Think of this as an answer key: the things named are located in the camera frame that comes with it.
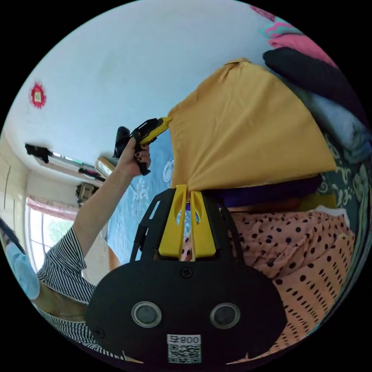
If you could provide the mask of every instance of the hand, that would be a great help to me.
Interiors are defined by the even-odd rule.
[[[116,166],[131,177],[141,175],[141,171],[136,159],[140,163],[145,163],[147,167],[149,167],[151,164],[150,149],[148,145],[142,145],[142,150],[138,153],[135,153],[134,148],[136,147],[136,143],[137,142],[133,137],[129,140]]]

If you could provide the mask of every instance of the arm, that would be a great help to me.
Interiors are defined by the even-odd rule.
[[[110,219],[133,178],[141,174],[135,157],[147,167],[150,166],[148,146],[144,146],[142,151],[135,154],[135,145],[136,140],[131,138],[112,174],[76,215],[73,228],[84,257]]]

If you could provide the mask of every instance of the qr code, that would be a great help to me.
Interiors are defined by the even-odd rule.
[[[201,363],[201,345],[168,345],[169,363]]]

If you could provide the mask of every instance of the white ceiling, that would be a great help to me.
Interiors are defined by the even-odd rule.
[[[166,116],[227,61],[263,65],[270,47],[257,30],[265,22],[232,0],[141,0],[101,14],[35,67],[9,111],[7,139],[32,170],[42,167],[25,143],[93,165],[112,156],[119,126]],[[45,88],[42,109],[29,101],[36,81]]]

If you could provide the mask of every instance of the window curtain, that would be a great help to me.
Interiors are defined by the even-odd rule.
[[[55,202],[32,195],[27,197],[26,204],[33,210],[67,221],[75,221],[76,214],[79,210],[78,206]]]

